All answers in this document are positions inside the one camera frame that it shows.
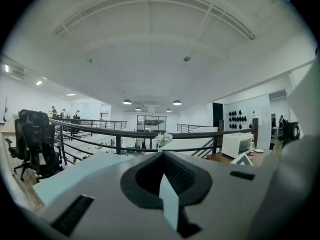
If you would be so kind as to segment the black metal railing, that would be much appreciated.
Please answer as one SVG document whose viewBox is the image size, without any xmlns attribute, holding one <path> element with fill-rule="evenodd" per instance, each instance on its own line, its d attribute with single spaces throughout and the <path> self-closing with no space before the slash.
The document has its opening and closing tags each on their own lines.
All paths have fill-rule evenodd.
<svg viewBox="0 0 320 240">
<path fill-rule="evenodd" d="M 208 126 L 178 124 L 178 133 L 170 133 L 172 142 L 157 149 L 156 131 L 128 131 L 126 121 L 51 118 L 55 127 L 54 147 L 64 163 L 75 164 L 99 152 L 117 155 L 146 155 L 157 151 L 180 152 L 205 158 L 222 149 L 223 136 L 251 133 L 258 140 L 258 121 L 253 127 L 236 131 L 214 131 Z"/>
</svg>

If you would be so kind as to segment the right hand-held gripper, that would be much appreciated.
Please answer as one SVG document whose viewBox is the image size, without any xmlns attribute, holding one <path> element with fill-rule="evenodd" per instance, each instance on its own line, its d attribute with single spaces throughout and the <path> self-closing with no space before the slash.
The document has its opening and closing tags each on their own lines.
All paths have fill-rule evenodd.
<svg viewBox="0 0 320 240">
<path fill-rule="evenodd" d="M 320 135 L 320 57 L 288 96 L 305 135 L 282 149 L 267 192 L 251 223 L 251 240 L 303 240 L 317 206 Z"/>
</svg>

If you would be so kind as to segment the black mesh office chair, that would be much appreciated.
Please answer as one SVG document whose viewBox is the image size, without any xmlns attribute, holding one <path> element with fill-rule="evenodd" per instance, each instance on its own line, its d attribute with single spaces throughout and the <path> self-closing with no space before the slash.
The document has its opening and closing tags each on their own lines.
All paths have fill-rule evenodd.
<svg viewBox="0 0 320 240">
<path fill-rule="evenodd" d="M 41 111 L 23 109 L 18 114 L 22 120 L 22 135 L 29 153 L 30 168 L 36 181 L 50 178 L 63 170 L 61 155 L 55 151 L 55 126 Z"/>
<path fill-rule="evenodd" d="M 12 158 L 18 158 L 19 160 L 23 160 L 22 164 L 14 167 L 13 171 L 16 174 L 17 169 L 22 169 L 20 180 L 24 181 L 24 173 L 26 169 L 30 168 L 30 152 L 27 148 L 27 143 L 23 134 L 23 124 L 25 121 L 23 119 L 16 119 L 14 121 L 14 129 L 15 129 L 15 147 L 12 147 L 13 143 L 9 138 L 6 138 L 5 141 L 8 143 L 8 151 Z"/>
</svg>

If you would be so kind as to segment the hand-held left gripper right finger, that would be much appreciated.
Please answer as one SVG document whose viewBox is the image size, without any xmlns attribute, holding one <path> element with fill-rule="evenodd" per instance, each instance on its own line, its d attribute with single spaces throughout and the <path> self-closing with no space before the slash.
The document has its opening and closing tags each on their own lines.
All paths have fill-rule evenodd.
<svg viewBox="0 0 320 240">
<path fill-rule="evenodd" d="M 163 152 L 194 176 L 193 184 L 179 195 L 183 230 L 163 228 L 163 240 L 251 240 L 255 219 L 272 178 L 272 156 L 260 166 L 239 165 Z"/>
</svg>

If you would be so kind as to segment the red label plastic bottle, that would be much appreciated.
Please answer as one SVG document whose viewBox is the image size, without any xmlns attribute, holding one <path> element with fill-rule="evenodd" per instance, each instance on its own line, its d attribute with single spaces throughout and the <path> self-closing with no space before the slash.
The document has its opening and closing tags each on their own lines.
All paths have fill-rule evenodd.
<svg viewBox="0 0 320 240">
<path fill-rule="evenodd" d="M 249 150 L 248 150 L 248 157 L 249 159 L 252 159 L 255 154 L 255 141 L 252 139 L 249 145 Z"/>
</svg>

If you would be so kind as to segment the group of black wall-mounted items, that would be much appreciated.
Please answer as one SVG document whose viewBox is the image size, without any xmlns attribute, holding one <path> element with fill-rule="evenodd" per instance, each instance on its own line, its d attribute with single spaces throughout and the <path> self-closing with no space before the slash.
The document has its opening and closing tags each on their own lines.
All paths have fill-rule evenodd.
<svg viewBox="0 0 320 240">
<path fill-rule="evenodd" d="M 244 110 L 230 110 L 227 116 L 228 129 L 231 131 L 244 130 L 251 126 L 249 116 Z"/>
</svg>

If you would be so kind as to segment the dark wooden side table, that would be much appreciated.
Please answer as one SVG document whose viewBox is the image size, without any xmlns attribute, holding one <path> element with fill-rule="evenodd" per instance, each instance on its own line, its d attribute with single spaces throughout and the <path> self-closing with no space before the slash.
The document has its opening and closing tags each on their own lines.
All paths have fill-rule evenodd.
<svg viewBox="0 0 320 240">
<path fill-rule="evenodd" d="M 215 154 L 207 155 L 207 159 L 219 163 L 259 167 L 262 164 L 265 156 L 271 153 L 272 150 L 265 149 L 263 152 L 255 152 L 252 157 L 248 156 L 246 153 L 241 153 L 237 158 L 232 158 L 226 154 L 218 152 Z"/>
</svg>

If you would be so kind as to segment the white toaster oven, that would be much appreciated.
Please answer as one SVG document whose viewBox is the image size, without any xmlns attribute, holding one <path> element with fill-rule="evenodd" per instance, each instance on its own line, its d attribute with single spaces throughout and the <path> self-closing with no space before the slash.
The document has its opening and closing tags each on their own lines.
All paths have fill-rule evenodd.
<svg viewBox="0 0 320 240">
<path fill-rule="evenodd" d="M 252 133 L 224 134 L 221 152 L 231 158 L 237 158 L 242 153 L 247 153 L 254 135 Z"/>
</svg>

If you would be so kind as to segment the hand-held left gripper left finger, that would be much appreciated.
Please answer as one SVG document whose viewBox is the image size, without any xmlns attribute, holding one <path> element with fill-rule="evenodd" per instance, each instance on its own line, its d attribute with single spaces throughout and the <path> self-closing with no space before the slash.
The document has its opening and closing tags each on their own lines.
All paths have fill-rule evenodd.
<svg viewBox="0 0 320 240">
<path fill-rule="evenodd" d="M 163 212 L 137 207 L 121 190 L 123 174 L 149 158 L 96 153 L 37 183 L 44 209 L 36 225 L 49 240 L 164 240 Z"/>
</svg>

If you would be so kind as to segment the white flowers in vase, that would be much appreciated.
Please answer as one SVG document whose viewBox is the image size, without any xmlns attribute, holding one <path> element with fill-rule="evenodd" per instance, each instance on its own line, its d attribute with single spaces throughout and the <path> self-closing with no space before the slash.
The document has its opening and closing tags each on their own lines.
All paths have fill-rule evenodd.
<svg viewBox="0 0 320 240">
<path fill-rule="evenodd" d="M 157 149 L 161 150 L 164 146 L 167 144 L 171 143 L 173 140 L 173 135 L 167 132 L 164 133 L 159 133 L 155 138 L 154 138 L 156 144 L 157 144 Z"/>
</svg>

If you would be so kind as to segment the light blue table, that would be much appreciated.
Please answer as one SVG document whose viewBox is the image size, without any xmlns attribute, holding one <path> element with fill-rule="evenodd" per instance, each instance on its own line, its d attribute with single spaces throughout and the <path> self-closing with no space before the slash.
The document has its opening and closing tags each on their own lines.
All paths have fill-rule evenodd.
<svg viewBox="0 0 320 240">
<path fill-rule="evenodd" d="M 35 185 L 56 240 L 246 239 L 264 198 L 261 168 L 168 150 L 96 153 Z"/>
</svg>

